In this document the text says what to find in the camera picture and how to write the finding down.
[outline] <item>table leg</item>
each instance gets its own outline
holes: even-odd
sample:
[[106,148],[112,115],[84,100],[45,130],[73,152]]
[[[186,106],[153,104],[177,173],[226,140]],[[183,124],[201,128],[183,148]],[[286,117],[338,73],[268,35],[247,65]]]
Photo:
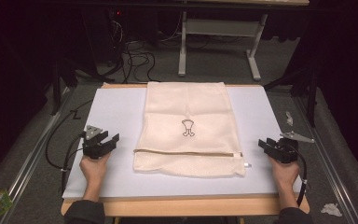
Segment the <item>table leg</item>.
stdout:
[[182,46],[180,48],[179,55],[179,77],[186,75],[186,25],[187,25],[187,13],[183,12],[182,15]]

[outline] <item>sleeve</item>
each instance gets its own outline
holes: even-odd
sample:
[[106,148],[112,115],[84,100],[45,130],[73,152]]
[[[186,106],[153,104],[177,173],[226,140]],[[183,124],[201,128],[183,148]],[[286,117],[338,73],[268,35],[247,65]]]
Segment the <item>sleeve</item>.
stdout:
[[299,208],[283,208],[274,224],[312,224],[312,217]]
[[66,224],[104,224],[103,203],[81,200],[72,203],[64,215]]

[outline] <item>power cord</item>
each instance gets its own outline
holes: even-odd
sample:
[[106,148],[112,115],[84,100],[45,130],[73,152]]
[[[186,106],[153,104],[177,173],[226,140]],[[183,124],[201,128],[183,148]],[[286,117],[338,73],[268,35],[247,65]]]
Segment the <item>power cord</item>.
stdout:
[[71,169],[68,168],[68,163],[69,163],[69,160],[71,159],[71,157],[73,155],[75,155],[75,153],[78,151],[78,150],[81,150],[81,149],[77,149],[75,150],[74,152],[71,153],[71,149],[72,147],[74,146],[75,142],[81,138],[83,136],[83,133],[81,134],[78,134],[76,136],[76,138],[74,140],[72,140],[70,146],[67,148],[67,151],[66,151],[66,155],[65,155],[65,159],[63,161],[63,166],[59,166],[57,164],[55,164],[54,162],[51,161],[51,159],[49,158],[48,156],[48,147],[49,147],[49,144],[50,144],[50,141],[51,141],[51,138],[53,137],[53,135],[57,132],[57,130],[62,126],[62,124],[71,116],[71,115],[74,115],[73,119],[80,119],[78,118],[76,115],[77,115],[77,111],[79,108],[81,108],[82,106],[84,105],[87,105],[89,104],[90,102],[92,102],[93,100],[88,100],[87,102],[83,103],[82,105],[76,107],[75,109],[72,109],[70,110],[70,113],[68,115],[66,115],[60,123],[58,123],[55,128],[53,129],[53,131],[51,132],[51,134],[49,135],[48,137],[48,140],[46,142],[46,148],[45,148],[45,157],[46,157],[46,160],[48,162],[48,164],[50,164],[52,167],[54,168],[57,168],[57,169],[60,169],[61,172],[62,172],[62,194],[63,194],[63,191],[65,189],[65,181],[66,181],[66,175],[67,175],[67,172],[70,171]]

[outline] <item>white object on floor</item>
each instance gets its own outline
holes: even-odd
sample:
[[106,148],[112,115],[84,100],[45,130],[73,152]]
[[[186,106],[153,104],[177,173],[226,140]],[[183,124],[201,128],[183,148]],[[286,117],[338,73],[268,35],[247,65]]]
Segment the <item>white object on floor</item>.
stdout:
[[339,212],[337,208],[337,204],[333,203],[327,203],[324,205],[324,208],[322,209],[321,213],[327,213],[336,217],[342,217],[341,212]]
[[293,126],[293,118],[292,118],[292,115],[290,114],[289,111],[286,111],[286,116],[287,116],[286,122],[287,122],[290,126]]

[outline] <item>aluminum rail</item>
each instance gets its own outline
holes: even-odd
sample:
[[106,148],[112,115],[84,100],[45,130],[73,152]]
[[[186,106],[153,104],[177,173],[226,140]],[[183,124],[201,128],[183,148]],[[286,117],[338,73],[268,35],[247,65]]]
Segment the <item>aluminum rail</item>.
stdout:
[[70,88],[66,87],[64,89],[62,93],[62,106],[60,107],[59,111],[49,119],[48,125],[37,140],[33,151],[30,152],[24,164],[22,165],[19,173],[17,174],[17,177],[13,181],[13,184],[8,191],[13,205],[3,216],[0,217],[0,224],[9,223],[9,219],[13,214],[16,205],[19,202],[21,195],[25,191],[25,188],[27,187],[28,182],[32,177],[32,174],[34,173],[34,169],[36,168],[40,158],[43,155],[48,137],[51,135],[51,131],[57,120],[60,118],[62,109],[68,103],[72,93],[73,91],[71,91]]
[[326,172],[327,178],[330,181],[332,190],[336,194],[339,206],[342,208],[342,212],[344,213],[345,218],[350,224],[358,224],[358,214],[351,201],[351,197],[349,196],[345,185],[339,178],[338,173],[329,158],[327,150],[325,149],[317,130],[315,128],[312,128],[310,123],[308,122],[304,103],[299,97],[294,97],[293,99],[295,105],[300,111],[302,119],[305,120],[307,127],[310,130],[312,138],[315,139],[315,144],[319,151],[319,155],[324,166],[324,171]]

